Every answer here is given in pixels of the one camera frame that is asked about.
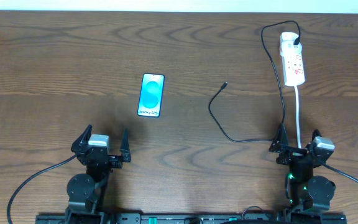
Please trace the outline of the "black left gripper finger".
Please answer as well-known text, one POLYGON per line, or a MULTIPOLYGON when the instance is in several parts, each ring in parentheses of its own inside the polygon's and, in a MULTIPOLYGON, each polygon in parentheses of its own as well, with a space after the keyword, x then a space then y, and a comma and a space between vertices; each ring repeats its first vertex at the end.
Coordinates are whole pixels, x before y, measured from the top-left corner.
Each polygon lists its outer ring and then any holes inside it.
POLYGON ((120 152, 122 156, 129 156, 131 154, 129 149, 129 141, 128 141, 128 135, 126 129, 124 130, 124 133, 122 135, 120 152))
POLYGON ((74 140, 73 144, 71 145, 71 152, 80 153, 82 147, 88 144, 88 141, 91 137, 92 125, 89 124, 83 133, 74 140))

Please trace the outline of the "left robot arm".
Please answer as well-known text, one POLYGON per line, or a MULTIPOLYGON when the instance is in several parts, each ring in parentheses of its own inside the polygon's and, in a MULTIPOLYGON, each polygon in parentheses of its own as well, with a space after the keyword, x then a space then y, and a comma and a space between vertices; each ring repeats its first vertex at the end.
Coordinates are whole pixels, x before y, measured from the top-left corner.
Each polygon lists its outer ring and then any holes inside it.
POLYGON ((115 156, 109 153, 109 136, 92 134, 91 130, 89 125, 71 145, 86 172, 73 176, 67 184, 65 223, 110 223, 113 217, 103 211, 110 173, 131 162, 127 131, 122 136, 120 155, 115 156))

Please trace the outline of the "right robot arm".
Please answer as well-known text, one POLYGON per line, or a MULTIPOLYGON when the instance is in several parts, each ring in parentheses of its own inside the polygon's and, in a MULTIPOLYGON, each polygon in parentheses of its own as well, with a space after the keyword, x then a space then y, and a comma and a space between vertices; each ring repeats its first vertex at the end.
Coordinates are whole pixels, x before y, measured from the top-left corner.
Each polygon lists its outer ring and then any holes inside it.
POLYGON ((314 175, 314 169, 324 165, 333 154, 332 140, 322 137, 316 129, 306 147, 292 147, 288 144, 284 125, 280 124, 268 150, 278 154, 277 164, 288 166, 285 195, 290 207, 277 212, 276 219, 286 223, 322 223, 336 185, 323 176, 314 175))

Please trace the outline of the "blue Samsung Galaxy smartphone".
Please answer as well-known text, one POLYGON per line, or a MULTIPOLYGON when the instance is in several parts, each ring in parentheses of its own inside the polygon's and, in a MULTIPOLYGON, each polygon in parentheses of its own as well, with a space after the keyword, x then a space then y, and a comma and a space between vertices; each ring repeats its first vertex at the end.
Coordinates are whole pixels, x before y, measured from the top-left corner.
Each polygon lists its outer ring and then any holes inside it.
POLYGON ((145 73, 143 75, 137 114, 158 118, 162 107, 165 75, 145 73))

